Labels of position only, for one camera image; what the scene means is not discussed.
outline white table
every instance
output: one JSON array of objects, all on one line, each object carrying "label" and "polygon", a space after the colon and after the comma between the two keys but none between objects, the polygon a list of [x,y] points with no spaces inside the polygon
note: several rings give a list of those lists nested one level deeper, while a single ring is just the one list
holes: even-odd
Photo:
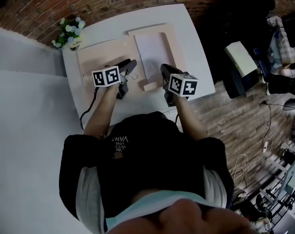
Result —
[{"label": "white table", "polygon": [[[163,23],[169,23],[175,27],[177,41],[180,44],[187,71],[199,79],[196,95],[190,97],[189,100],[214,93],[215,87],[204,50],[184,4],[172,4],[136,10],[97,22],[84,29],[85,38],[79,49],[104,41],[119,39],[126,36],[127,32],[133,29]],[[63,57],[76,109],[79,116],[81,116],[89,108],[90,102],[87,100],[83,87],[77,53],[66,48],[63,50]],[[163,95],[164,91],[156,95],[146,92],[146,98],[150,100],[154,96],[154,99],[156,99],[153,105],[150,102],[125,105],[122,101],[119,101],[115,106],[111,125],[132,115],[146,114],[157,110],[161,110],[162,112],[172,110],[169,107],[163,108],[163,103],[161,108],[157,106],[157,101],[165,101]],[[83,125],[87,123],[93,111],[94,109],[84,116]]]}]

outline white cable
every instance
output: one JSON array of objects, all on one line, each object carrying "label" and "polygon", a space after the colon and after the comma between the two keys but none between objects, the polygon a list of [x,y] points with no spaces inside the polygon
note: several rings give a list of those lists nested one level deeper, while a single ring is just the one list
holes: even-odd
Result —
[{"label": "white cable", "polygon": [[[249,163],[249,161],[248,161],[248,156],[247,156],[246,154],[239,154],[239,155],[238,155],[237,160],[236,160],[236,163],[235,163],[235,166],[234,166],[234,169],[233,169],[233,171],[232,171],[232,173],[231,173],[231,176],[234,174],[234,179],[233,179],[233,181],[235,181],[236,179],[238,179],[240,176],[242,176],[242,177],[241,177],[240,183],[239,183],[234,189],[236,189],[238,186],[240,186],[240,184],[242,183],[242,181],[243,181],[243,179],[244,179],[244,177],[245,177],[245,175],[246,175],[246,172],[247,172],[248,168],[250,167],[250,165],[251,165],[251,164],[255,164],[255,163],[257,163],[257,162],[262,158],[262,156],[263,156],[265,153],[270,153],[270,152],[272,151],[273,141],[274,141],[274,138],[275,138],[275,133],[273,133],[272,136],[271,136],[270,138],[267,138],[266,141],[265,141],[265,142],[267,142],[269,139],[272,139],[272,138],[273,138],[273,140],[272,140],[272,143],[271,143],[271,149],[270,149],[270,151],[269,151],[269,152],[265,151],[265,152],[264,152],[264,153],[263,153],[263,154],[262,154],[262,155],[261,155],[256,161],[254,161],[254,162],[252,162],[252,163]],[[244,169],[243,167],[238,167],[238,168],[235,170],[236,165],[237,165],[237,162],[238,162],[239,157],[240,157],[241,155],[242,155],[242,156],[246,156],[247,165],[246,165],[245,169]],[[236,173],[237,173],[237,171],[238,171],[239,169],[241,169],[242,173],[236,177]]]}]

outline hand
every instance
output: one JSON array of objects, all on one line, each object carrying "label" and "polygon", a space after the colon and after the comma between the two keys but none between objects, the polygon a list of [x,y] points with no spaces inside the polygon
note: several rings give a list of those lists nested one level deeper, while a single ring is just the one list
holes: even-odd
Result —
[{"label": "hand", "polygon": [[175,104],[177,104],[178,102],[181,102],[181,101],[187,101],[187,98],[186,97],[180,97],[176,94],[173,94],[173,100],[175,102]]},{"label": "hand", "polygon": [[115,94],[117,96],[117,94],[119,92],[119,85],[120,85],[120,83],[117,83],[117,84],[107,87],[106,92]]}]

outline white box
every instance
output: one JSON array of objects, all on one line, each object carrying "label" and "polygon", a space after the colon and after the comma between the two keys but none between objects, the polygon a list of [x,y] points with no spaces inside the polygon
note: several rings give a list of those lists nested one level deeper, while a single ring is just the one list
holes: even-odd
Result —
[{"label": "white box", "polygon": [[180,96],[187,97],[196,93],[198,79],[188,74],[171,74],[169,91]]},{"label": "white box", "polygon": [[231,43],[224,50],[234,63],[241,77],[244,77],[257,69],[254,60],[240,41]]},{"label": "white box", "polygon": [[95,87],[109,87],[120,83],[120,73],[118,66],[92,71]]}]

